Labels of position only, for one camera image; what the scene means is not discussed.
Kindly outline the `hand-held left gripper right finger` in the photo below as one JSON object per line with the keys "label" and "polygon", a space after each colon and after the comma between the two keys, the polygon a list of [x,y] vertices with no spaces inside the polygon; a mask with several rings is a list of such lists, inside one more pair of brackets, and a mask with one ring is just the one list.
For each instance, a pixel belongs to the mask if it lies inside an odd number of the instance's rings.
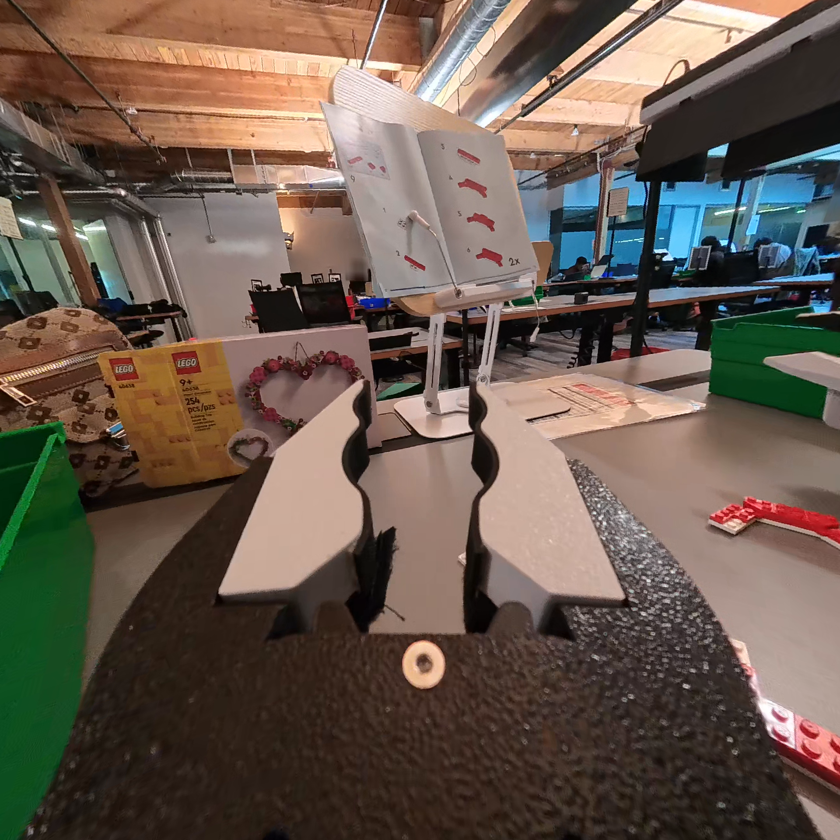
{"label": "hand-held left gripper right finger", "polygon": [[566,606],[627,597],[567,458],[488,385],[469,389],[471,466],[481,482],[465,552],[465,630],[485,633],[508,603],[561,634]]}

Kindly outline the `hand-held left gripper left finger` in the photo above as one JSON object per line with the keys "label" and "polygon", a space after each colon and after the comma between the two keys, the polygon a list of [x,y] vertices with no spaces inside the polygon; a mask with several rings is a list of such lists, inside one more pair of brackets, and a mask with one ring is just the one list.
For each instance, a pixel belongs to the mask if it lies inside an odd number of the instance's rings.
{"label": "hand-held left gripper left finger", "polygon": [[367,634],[385,610],[396,529],[375,532],[360,485],[371,389],[358,381],[278,448],[217,591],[219,606],[276,606],[277,634],[336,606]]}

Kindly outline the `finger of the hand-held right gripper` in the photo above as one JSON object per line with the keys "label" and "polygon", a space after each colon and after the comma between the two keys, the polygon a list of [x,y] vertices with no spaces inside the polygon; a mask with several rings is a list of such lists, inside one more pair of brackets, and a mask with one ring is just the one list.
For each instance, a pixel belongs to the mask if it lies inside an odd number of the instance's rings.
{"label": "finger of the hand-held right gripper", "polygon": [[769,367],[826,388],[822,420],[839,420],[839,357],[823,352],[791,353],[764,358]]}

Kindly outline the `red white brick assembly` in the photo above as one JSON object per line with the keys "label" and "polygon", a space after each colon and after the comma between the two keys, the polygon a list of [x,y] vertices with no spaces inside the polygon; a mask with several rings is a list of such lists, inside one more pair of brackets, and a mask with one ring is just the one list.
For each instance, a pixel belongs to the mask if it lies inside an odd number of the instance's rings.
{"label": "red white brick assembly", "polygon": [[756,497],[745,497],[739,504],[714,511],[707,521],[712,527],[731,536],[740,534],[756,522],[762,522],[816,537],[839,548],[839,520],[834,516]]}

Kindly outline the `yellow white toy set box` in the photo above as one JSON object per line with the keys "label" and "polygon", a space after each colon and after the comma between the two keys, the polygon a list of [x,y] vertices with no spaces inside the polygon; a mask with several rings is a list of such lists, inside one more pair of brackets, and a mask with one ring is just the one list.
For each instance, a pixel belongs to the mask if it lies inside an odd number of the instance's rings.
{"label": "yellow white toy set box", "polygon": [[98,363],[148,487],[237,476],[359,383],[375,400],[363,324],[116,350]]}

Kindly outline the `green plastic bin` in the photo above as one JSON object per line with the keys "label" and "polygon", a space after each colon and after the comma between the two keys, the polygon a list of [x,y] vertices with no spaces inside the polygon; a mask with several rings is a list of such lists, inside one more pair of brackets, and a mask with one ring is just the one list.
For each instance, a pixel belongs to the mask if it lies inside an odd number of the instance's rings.
{"label": "green plastic bin", "polygon": [[839,355],[838,332],[799,320],[812,308],[763,311],[712,323],[711,394],[820,418],[824,386],[798,379],[764,364],[769,356],[820,351]]}
{"label": "green plastic bin", "polygon": [[95,542],[60,423],[1,437],[1,838],[25,832],[81,697]]}

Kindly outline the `clear plastic sleeve with paper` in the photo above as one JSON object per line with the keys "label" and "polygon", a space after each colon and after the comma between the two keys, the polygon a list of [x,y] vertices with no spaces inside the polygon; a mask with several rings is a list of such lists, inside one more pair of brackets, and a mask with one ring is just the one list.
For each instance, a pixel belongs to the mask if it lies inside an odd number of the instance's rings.
{"label": "clear plastic sleeve with paper", "polygon": [[541,406],[561,400],[570,408],[551,411],[529,422],[547,439],[568,438],[591,432],[699,413],[706,404],[656,392],[594,374],[568,374],[516,384],[536,396]]}

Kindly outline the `white wooden book stand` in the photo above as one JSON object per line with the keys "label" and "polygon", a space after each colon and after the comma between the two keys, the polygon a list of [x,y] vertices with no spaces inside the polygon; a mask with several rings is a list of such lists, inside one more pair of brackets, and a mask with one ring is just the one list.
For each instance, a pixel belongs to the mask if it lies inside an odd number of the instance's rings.
{"label": "white wooden book stand", "polygon": [[[338,70],[330,83],[329,101],[323,103],[335,104],[380,122],[404,124],[415,130],[453,130],[472,133],[484,130],[492,133],[452,112],[423,101],[381,78],[351,66],[343,66]],[[369,259],[365,246],[364,251]],[[376,286],[383,291],[374,276],[373,279]],[[450,312],[467,312],[472,308],[487,308],[485,340],[476,382],[479,385],[488,385],[496,354],[499,318],[503,304],[520,298],[528,298],[536,302],[537,280],[538,272],[535,278],[527,277],[518,281],[495,282],[475,287],[455,287],[453,292],[441,290],[438,293],[409,297],[388,297],[405,312],[429,318],[427,367],[423,393],[420,396],[399,400],[394,405],[396,413],[416,434],[424,438],[443,439],[469,433],[467,421],[469,388],[466,386],[439,392],[447,315]]]}

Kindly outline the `long grey office table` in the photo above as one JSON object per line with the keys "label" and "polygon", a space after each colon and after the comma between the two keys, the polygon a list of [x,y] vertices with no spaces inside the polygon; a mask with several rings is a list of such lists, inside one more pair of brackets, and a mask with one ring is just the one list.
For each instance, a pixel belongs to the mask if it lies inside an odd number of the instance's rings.
{"label": "long grey office table", "polygon": [[[647,308],[659,310],[690,303],[740,300],[769,295],[781,291],[779,283],[750,285],[745,287],[672,287],[651,290],[648,293]],[[609,296],[589,296],[587,302],[575,303],[572,296],[545,298],[537,306],[505,306],[500,310],[500,322],[538,322],[543,325],[550,319],[568,317],[587,312],[630,312],[634,309],[635,292]]]}

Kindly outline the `black monitor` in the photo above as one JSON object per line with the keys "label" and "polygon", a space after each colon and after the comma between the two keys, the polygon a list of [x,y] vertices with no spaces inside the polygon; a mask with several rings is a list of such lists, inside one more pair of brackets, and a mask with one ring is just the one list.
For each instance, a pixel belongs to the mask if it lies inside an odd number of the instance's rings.
{"label": "black monitor", "polygon": [[297,290],[300,307],[310,328],[351,324],[353,315],[340,280],[302,285]]}

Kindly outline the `black overhead rig stand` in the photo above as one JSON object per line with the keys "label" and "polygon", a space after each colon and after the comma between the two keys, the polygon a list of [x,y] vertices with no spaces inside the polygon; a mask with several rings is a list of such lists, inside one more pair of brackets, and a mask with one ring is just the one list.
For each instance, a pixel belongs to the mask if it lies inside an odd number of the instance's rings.
{"label": "black overhead rig stand", "polygon": [[636,179],[648,182],[631,355],[641,354],[653,276],[662,184],[700,173],[707,153],[728,146],[721,174],[766,165],[839,141],[839,2],[816,1],[709,59],[643,101],[647,132]]}

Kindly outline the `brown patterned bag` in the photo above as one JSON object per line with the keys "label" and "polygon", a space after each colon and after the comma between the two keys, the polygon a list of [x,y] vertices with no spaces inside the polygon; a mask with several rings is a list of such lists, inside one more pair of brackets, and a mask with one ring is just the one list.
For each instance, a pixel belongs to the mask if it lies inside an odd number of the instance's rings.
{"label": "brown patterned bag", "polygon": [[61,423],[84,498],[106,494],[136,469],[98,358],[133,346],[86,308],[53,308],[1,330],[1,431]]}

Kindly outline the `open instruction booklet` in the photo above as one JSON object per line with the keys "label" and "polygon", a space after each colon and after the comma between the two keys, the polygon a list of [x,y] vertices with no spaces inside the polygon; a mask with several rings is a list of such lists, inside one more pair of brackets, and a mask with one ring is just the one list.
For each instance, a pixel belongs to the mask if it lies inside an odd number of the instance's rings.
{"label": "open instruction booklet", "polygon": [[373,276],[387,297],[535,278],[502,138],[416,130],[323,103]]}

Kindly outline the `silver ceiling duct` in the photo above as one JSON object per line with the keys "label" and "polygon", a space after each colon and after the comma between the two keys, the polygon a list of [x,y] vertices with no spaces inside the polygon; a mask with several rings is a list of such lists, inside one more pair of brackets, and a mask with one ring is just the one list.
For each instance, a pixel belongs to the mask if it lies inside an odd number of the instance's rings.
{"label": "silver ceiling duct", "polygon": [[416,77],[412,92],[433,102],[469,54],[490,31],[509,1],[468,1],[449,20],[429,58]]}

